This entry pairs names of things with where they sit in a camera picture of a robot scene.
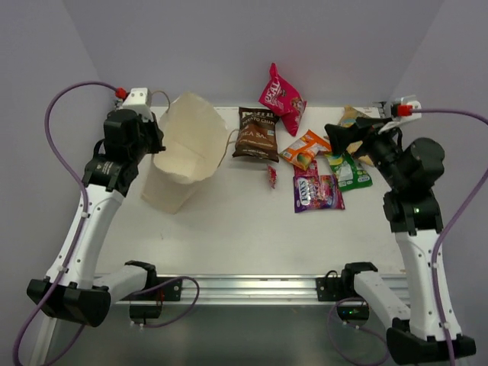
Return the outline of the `orange snack packet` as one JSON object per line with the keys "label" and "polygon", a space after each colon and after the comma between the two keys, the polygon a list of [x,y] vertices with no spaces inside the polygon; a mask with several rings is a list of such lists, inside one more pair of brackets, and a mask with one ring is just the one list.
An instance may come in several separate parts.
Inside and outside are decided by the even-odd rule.
{"label": "orange snack packet", "polygon": [[279,156],[295,167],[307,170],[319,153],[330,153],[331,151],[330,142],[312,130],[308,130],[302,137],[280,152]]}

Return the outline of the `purple Fox's candy bag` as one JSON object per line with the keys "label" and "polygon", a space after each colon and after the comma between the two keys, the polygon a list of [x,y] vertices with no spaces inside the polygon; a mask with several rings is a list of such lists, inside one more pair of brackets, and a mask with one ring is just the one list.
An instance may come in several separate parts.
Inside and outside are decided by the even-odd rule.
{"label": "purple Fox's candy bag", "polygon": [[294,212],[344,210],[339,182],[334,175],[320,175],[316,160],[306,170],[294,166]]}

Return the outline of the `brown paper bag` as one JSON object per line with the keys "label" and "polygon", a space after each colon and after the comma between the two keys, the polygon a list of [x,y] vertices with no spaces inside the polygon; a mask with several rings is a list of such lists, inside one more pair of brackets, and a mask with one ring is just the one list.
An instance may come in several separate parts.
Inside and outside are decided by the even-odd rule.
{"label": "brown paper bag", "polygon": [[141,198],[176,214],[220,167],[233,132],[209,101],[191,92],[171,103],[159,126],[166,150],[152,155]]}

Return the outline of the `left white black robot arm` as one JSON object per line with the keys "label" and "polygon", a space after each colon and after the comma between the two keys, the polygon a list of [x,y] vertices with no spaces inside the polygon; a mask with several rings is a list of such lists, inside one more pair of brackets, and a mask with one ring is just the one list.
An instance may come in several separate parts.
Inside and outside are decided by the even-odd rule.
{"label": "left white black robot arm", "polygon": [[102,324],[114,303],[135,293],[147,300],[159,289],[156,267],[128,261],[112,274],[95,277],[98,256],[111,222],[145,155],[164,150],[163,133],[151,111],[121,108],[110,112],[104,137],[85,166],[82,193],[63,247],[27,295],[47,316],[84,326]]}

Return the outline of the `dark brown snack bag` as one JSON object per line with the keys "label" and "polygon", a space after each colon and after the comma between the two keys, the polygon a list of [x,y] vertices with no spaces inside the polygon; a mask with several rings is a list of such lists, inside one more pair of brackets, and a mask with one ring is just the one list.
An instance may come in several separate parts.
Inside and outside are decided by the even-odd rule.
{"label": "dark brown snack bag", "polygon": [[233,158],[252,157],[279,162],[276,124],[280,117],[269,109],[239,107],[239,132]]}

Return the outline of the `red R snack packet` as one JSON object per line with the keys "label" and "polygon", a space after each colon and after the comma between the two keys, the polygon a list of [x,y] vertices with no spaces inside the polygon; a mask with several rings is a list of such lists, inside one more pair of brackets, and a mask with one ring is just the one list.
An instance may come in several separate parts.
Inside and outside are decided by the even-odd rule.
{"label": "red R snack packet", "polygon": [[270,79],[263,90],[259,102],[279,116],[286,131],[296,136],[307,106],[300,93],[278,72],[275,63],[269,69]]}

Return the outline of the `yellow chips bag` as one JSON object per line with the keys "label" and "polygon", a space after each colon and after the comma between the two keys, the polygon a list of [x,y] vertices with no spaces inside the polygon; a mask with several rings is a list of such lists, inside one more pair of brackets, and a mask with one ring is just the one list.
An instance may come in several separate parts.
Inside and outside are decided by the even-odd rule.
{"label": "yellow chips bag", "polygon": [[[350,127],[356,122],[358,117],[371,118],[372,117],[371,110],[367,109],[366,113],[364,113],[363,111],[360,111],[352,107],[351,105],[346,105],[344,106],[344,113],[341,119],[339,120],[338,125],[341,127]],[[347,148],[347,152],[351,156],[353,156],[357,152],[357,150],[361,147],[361,144],[362,144],[361,141],[350,144]],[[369,166],[374,165],[374,163],[371,161],[371,159],[368,156],[355,157],[355,159]]]}

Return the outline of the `green snack packet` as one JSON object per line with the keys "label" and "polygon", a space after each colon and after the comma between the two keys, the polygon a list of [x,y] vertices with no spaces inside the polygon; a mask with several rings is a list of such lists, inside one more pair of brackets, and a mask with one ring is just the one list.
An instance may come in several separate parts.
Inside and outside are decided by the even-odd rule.
{"label": "green snack packet", "polygon": [[373,185],[371,176],[360,162],[356,162],[348,152],[341,155],[325,154],[329,167],[338,181],[341,192],[369,188]]}

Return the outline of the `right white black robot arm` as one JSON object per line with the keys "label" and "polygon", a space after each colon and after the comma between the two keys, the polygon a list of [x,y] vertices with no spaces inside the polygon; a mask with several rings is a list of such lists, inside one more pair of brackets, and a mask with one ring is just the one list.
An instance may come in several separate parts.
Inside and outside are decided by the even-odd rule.
{"label": "right white black robot arm", "polygon": [[348,299],[365,300],[386,330],[387,350],[398,365],[448,361],[475,355],[476,342],[461,330],[451,306],[443,263],[442,234],[447,229],[432,190],[444,173],[445,151],[420,137],[403,148],[389,118],[358,118],[351,126],[327,124],[336,155],[356,142],[388,183],[384,213],[406,270],[409,303],[384,283],[370,263],[350,263],[339,289]]}

